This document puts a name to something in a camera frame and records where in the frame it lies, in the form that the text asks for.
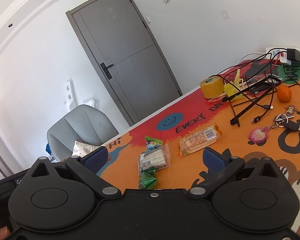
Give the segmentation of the clear white biscuit packet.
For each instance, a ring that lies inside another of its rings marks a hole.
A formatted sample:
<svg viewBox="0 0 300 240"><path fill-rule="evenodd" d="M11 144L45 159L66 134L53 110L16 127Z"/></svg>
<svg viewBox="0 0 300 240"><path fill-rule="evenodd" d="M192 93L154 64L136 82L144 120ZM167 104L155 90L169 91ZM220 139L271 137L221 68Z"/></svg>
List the clear white biscuit packet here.
<svg viewBox="0 0 300 240"><path fill-rule="evenodd" d="M142 172L149 168L155 168L160 171L170 166L171 157L167 144L163 144L151 151L142 153L138 157L138 174L141 176Z"/></svg>

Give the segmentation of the white dotted cushion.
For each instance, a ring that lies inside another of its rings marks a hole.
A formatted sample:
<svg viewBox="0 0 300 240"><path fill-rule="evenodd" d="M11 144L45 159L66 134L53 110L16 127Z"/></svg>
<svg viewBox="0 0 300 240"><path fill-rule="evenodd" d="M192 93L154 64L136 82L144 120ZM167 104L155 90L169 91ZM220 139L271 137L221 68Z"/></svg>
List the white dotted cushion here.
<svg viewBox="0 0 300 240"><path fill-rule="evenodd" d="M85 142L80 142L76 140L72 150L72 156L83 158L96 149L98 149L98 146L90 145Z"/></svg>

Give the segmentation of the orange cracker packet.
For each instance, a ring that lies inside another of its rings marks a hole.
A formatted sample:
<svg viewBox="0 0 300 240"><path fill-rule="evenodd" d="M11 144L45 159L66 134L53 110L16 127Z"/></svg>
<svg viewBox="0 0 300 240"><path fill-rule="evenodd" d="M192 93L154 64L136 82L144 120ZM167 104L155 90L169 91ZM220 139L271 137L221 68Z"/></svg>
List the orange cracker packet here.
<svg viewBox="0 0 300 240"><path fill-rule="evenodd" d="M179 155L184 157L214 144L221 136L222 131L214 124L179 141Z"/></svg>

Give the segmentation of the blue plastic bag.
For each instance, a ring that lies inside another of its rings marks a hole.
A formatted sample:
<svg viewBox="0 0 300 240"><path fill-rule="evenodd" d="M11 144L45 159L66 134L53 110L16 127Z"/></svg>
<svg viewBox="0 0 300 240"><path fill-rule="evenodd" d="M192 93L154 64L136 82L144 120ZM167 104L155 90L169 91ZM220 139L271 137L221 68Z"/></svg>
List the blue plastic bag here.
<svg viewBox="0 0 300 240"><path fill-rule="evenodd" d="M46 152L49 154L49 155L52 155L52 152L51 152L51 148L49 146L49 144L46 145Z"/></svg>

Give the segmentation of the green foil snack packet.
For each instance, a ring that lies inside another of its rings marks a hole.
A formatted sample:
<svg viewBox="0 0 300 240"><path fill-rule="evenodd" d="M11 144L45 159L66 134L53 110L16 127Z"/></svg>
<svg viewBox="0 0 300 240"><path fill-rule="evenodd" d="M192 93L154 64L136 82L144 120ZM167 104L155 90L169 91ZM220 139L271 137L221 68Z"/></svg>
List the green foil snack packet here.
<svg viewBox="0 0 300 240"><path fill-rule="evenodd" d="M140 190L152 190L155 188L158 180L155 176L155 168L150 167L147 170L142 171L139 178L139 189Z"/></svg>

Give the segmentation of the green blue snack sachet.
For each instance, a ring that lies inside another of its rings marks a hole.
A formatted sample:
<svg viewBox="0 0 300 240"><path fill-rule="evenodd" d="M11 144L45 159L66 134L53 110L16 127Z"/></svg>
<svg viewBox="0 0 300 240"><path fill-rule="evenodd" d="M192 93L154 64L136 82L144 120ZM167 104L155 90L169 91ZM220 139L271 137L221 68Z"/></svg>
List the green blue snack sachet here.
<svg viewBox="0 0 300 240"><path fill-rule="evenodd" d="M155 139L149 136L145 136L145 141L146 141L146 151L152 151L155 148L158 148L162 145L162 140L160 139Z"/></svg>

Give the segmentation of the colourful cartoon table mat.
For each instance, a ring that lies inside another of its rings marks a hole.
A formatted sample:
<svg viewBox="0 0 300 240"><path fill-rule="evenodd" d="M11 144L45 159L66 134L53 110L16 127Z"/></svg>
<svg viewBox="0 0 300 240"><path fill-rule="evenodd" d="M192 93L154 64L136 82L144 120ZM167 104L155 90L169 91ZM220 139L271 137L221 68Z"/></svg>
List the colourful cartoon table mat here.
<svg viewBox="0 0 300 240"><path fill-rule="evenodd" d="M146 140L154 138L170 152L169 166L156 174L159 189L188 188L202 182L200 172L222 167L220 154L229 150L247 161L271 157L300 199L300 132L274 124L274 118L293 105L293 121L300 125L300 63L274 66L272 73L292 91L289 102L281 102L276 92L270 92L260 100L260 104L271 103L272 109L266 111L250 107L243 99L210 102L200 89L194 90L108 142L109 160L98 175L121 190L136 189L139 156L146 150ZM300 235L300 211L292 228Z"/></svg>

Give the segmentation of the yellow plastic bag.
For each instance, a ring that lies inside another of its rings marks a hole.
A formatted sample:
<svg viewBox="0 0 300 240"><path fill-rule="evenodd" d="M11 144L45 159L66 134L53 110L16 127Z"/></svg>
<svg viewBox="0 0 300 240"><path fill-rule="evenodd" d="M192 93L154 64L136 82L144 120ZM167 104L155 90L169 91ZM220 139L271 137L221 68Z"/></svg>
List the yellow plastic bag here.
<svg viewBox="0 0 300 240"><path fill-rule="evenodd" d="M238 89L237 89L237 88L235 88L231 83L227 83L227 84L225 84L224 87L223 87L224 92L225 92L225 94L226 94L228 97L230 97L230 96L236 94L239 90L243 90L243 89L245 89L245 88L246 88L246 85L240 85L240 86L238 87ZM239 99L241 99L241 98L243 98L243 95L242 95L242 94L239 94L239 95L235 96L234 98L232 98L230 101L236 101L236 100L239 100Z"/></svg>

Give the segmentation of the yellow tape roll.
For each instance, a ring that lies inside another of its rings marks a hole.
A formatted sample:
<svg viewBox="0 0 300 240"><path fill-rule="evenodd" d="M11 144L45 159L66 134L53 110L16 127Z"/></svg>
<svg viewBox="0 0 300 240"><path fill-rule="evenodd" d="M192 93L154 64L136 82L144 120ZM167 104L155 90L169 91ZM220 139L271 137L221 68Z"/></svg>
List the yellow tape roll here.
<svg viewBox="0 0 300 240"><path fill-rule="evenodd" d="M224 93L223 79L219 76L207 78L203 80L199 86L206 99L212 99Z"/></svg>

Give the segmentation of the key bunch with car key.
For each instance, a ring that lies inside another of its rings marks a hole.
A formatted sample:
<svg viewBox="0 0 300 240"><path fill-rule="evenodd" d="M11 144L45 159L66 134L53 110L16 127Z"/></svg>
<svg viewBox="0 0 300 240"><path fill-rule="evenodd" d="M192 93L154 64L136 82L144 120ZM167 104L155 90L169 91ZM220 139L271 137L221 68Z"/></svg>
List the key bunch with car key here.
<svg viewBox="0 0 300 240"><path fill-rule="evenodd" d="M299 131L300 125L297 122L292 121L294 118L294 113L297 111L294 105L289 105L286 107L285 113L275 116L274 123L277 127L285 127L291 131Z"/></svg>

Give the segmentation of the orange mandarin fruit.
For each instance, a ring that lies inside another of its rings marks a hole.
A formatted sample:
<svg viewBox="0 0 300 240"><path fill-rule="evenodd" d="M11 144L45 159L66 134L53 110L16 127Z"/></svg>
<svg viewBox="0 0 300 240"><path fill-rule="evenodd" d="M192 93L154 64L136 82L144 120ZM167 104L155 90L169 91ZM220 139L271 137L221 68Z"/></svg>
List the orange mandarin fruit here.
<svg viewBox="0 0 300 240"><path fill-rule="evenodd" d="M279 86L277 88L277 98L281 102L289 102L292 98L292 90L288 86Z"/></svg>

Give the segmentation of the grey door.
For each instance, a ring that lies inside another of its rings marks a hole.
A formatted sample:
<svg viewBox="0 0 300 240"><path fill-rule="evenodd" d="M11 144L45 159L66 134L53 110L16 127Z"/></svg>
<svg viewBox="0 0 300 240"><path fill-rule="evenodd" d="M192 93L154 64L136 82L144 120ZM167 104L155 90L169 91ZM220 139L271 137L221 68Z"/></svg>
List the grey door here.
<svg viewBox="0 0 300 240"><path fill-rule="evenodd" d="M66 12L80 44L130 126L182 95L133 0L88 0ZM109 68L108 80L100 64Z"/></svg>

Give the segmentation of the white power strip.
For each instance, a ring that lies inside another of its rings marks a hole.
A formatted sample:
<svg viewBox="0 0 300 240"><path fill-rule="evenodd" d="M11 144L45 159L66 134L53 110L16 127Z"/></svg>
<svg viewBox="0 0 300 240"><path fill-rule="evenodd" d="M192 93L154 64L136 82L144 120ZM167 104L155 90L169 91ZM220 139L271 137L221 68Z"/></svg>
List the white power strip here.
<svg viewBox="0 0 300 240"><path fill-rule="evenodd" d="M266 59L278 60L281 63L291 65L293 62L287 60L287 48L266 48Z"/></svg>

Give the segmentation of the black power adapter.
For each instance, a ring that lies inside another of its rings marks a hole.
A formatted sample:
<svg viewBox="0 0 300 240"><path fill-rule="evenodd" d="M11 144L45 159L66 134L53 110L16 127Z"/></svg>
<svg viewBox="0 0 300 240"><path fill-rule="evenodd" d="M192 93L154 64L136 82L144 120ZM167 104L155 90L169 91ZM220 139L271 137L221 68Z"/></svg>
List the black power adapter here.
<svg viewBox="0 0 300 240"><path fill-rule="evenodd" d="M287 48L287 60L291 62L300 62L300 51L295 48Z"/></svg>

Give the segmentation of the pink fluffy keychain charm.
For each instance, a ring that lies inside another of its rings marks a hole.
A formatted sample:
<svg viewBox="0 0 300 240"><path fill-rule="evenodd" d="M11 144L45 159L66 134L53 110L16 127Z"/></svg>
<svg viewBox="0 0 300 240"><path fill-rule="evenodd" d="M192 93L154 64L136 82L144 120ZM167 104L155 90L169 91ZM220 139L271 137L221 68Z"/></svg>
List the pink fluffy keychain charm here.
<svg viewBox="0 0 300 240"><path fill-rule="evenodd" d="M269 127L253 129L249 134L249 140L253 144L263 145L269 137Z"/></svg>

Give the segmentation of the white wall socket plate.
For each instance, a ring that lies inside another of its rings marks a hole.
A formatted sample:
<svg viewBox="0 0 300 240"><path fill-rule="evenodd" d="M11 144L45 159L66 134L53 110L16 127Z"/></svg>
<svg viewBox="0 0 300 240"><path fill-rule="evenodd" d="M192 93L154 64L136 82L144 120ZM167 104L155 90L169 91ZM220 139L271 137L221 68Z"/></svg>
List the white wall socket plate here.
<svg viewBox="0 0 300 240"><path fill-rule="evenodd" d="M69 113L76 107L75 97L72 89L72 81L68 80L63 85L65 113Z"/></svg>

